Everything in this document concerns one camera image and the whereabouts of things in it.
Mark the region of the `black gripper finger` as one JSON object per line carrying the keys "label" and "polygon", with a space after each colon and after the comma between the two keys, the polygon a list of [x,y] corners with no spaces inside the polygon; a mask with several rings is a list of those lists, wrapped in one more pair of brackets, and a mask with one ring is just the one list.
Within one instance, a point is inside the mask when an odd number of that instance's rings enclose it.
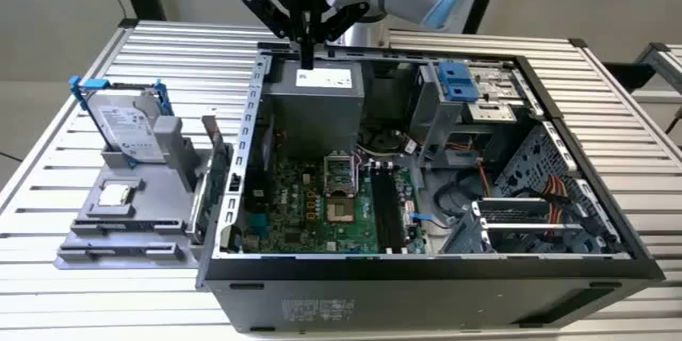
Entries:
{"label": "black gripper finger", "polygon": [[288,14],[280,11],[272,0],[241,0],[260,22],[277,38],[286,38],[298,48],[300,68],[306,68],[306,34],[302,14],[292,8]]}
{"label": "black gripper finger", "polygon": [[321,20],[322,11],[318,6],[313,6],[309,11],[309,20],[306,26],[306,68],[313,68],[314,45],[325,41],[334,41],[368,12],[367,2],[359,2],[342,6],[324,21]]}

